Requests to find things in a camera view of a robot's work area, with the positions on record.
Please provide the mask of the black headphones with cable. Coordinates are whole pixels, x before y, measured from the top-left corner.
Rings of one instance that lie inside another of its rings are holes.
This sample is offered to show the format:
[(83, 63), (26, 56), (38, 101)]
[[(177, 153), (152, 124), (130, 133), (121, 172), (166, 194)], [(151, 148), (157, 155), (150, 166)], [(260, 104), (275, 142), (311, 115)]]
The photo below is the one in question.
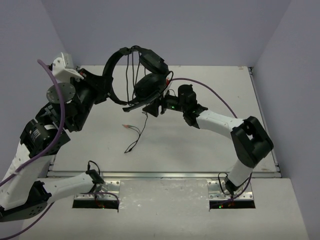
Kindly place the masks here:
[[(114, 70), (118, 62), (127, 57), (127, 63), (132, 69), (132, 93), (129, 94), (129, 81), (126, 80), (126, 100), (121, 100), (113, 88)], [(160, 100), (165, 94), (174, 73), (165, 60), (151, 49), (138, 45), (123, 47), (113, 53), (104, 65), (103, 76), (112, 77), (111, 96), (114, 103), (123, 106), (123, 111), (129, 113), (138, 108), (144, 108), (154, 100)]]

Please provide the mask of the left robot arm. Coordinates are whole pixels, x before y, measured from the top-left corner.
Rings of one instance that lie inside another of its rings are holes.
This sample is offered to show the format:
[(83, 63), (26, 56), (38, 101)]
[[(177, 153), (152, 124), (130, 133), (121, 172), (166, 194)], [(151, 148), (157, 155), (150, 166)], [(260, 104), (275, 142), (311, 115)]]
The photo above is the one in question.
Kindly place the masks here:
[(72, 195), (98, 196), (107, 184), (94, 169), (56, 181), (40, 173), (70, 141), (69, 133), (82, 130), (95, 104), (104, 102), (111, 81), (80, 69), (68, 82), (47, 91), (48, 103), (24, 127), (15, 157), (0, 184), (0, 220), (33, 218), (47, 205)]

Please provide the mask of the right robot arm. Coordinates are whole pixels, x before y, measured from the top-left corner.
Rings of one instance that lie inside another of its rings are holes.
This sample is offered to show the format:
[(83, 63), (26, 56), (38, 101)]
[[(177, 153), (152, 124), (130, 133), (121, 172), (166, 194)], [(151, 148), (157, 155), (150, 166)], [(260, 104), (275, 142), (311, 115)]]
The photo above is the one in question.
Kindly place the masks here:
[(241, 119), (213, 112), (198, 103), (192, 85), (181, 85), (177, 96), (167, 93), (143, 108), (154, 117), (164, 114), (166, 110), (181, 112), (190, 127), (209, 130), (232, 140), (237, 161), (224, 180), (225, 189), (230, 195), (240, 188), (258, 163), (274, 149), (274, 143), (256, 117)]

